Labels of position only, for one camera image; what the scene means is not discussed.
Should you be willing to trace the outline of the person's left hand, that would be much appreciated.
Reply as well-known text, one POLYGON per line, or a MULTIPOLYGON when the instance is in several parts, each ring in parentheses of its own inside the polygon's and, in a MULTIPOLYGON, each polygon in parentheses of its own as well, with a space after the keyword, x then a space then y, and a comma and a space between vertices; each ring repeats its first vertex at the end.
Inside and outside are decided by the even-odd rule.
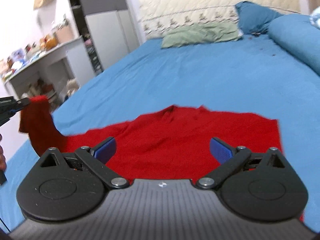
POLYGON ((3 147, 0 146, 0 170, 5 171, 7 169, 6 158, 4 156, 3 147))

